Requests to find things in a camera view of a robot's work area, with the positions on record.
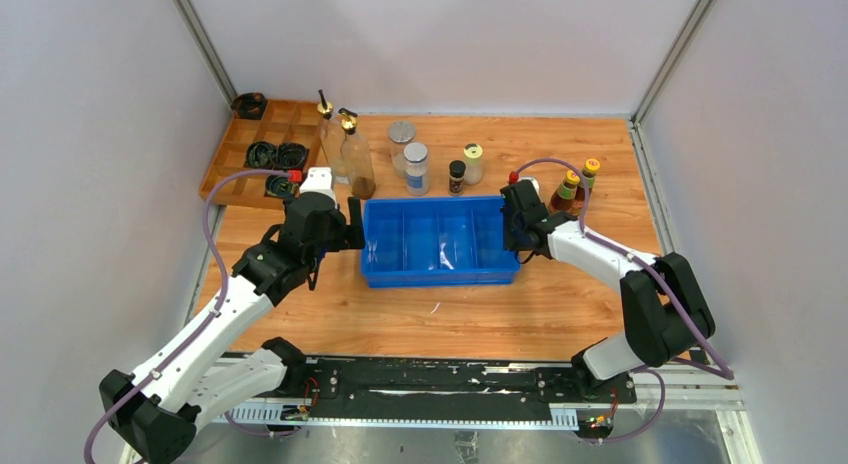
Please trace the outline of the clear glass oil bottle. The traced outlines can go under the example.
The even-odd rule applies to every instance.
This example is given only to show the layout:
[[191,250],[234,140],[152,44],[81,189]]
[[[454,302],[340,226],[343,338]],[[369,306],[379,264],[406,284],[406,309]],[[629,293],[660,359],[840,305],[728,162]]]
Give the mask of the clear glass oil bottle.
[[325,97],[322,89],[318,90],[318,94],[317,110],[322,118],[320,126],[321,147],[334,180],[337,183],[347,185],[349,178],[341,152],[345,133],[342,130],[340,118],[335,114],[333,104]]

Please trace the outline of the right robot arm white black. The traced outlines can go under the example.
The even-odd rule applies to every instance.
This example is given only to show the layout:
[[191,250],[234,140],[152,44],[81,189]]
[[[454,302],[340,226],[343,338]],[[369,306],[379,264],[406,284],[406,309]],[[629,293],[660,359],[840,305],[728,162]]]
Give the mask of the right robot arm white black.
[[594,232],[574,215],[552,213],[527,180],[500,194],[506,250],[576,267],[620,296],[622,331],[571,359],[571,387],[580,399],[596,401],[612,379],[641,366],[660,367],[714,334],[712,313],[681,254],[640,252]]

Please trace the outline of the glass bottle with brown sauce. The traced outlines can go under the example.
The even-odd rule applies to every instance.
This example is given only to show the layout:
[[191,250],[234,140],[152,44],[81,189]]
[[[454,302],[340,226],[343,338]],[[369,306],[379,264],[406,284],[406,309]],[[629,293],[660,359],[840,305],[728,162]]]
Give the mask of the glass bottle with brown sauce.
[[376,191],[376,182],[368,140],[359,132],[357,113],[340,108],[339,115],[344,131],[341,153],[352,195],[361,200],[370,199]]

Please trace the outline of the green label sauce bottle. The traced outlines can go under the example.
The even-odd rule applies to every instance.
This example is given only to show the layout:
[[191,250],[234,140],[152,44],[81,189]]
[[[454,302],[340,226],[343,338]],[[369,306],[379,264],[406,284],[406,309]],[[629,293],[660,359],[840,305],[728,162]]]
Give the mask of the green label sauce bottle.
[[551,213],[570,213],[574,207],[577,191],[580,189],[580,177],[573,170],[568,170],[565,177],[552,193],[548,209]]

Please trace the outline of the blue plastic divided bin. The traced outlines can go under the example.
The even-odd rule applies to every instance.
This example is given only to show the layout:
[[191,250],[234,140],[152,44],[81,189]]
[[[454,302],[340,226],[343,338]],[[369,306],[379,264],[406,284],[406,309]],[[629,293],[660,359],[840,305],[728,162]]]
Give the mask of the blue plastic divided bin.
[[360,265],[367,286],[512,283],[519,263],[504,247],[503,204],[498,195],[367,201]]

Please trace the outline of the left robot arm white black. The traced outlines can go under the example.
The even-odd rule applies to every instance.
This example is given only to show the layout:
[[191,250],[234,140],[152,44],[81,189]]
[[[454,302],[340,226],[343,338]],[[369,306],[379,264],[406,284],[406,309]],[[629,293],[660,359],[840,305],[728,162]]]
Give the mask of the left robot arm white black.
[[132,372],[103,378],[106,421],[144,461],[175,462],[212,420],[258,394],[293,397],[304,389],[306,357],[280,337],[224,370],[210,368],[291,291],[314,287],[326,254],[363,249],[361,202],[351,197],[348,207],[343,214],[328,191],[301,193],[168,344]]

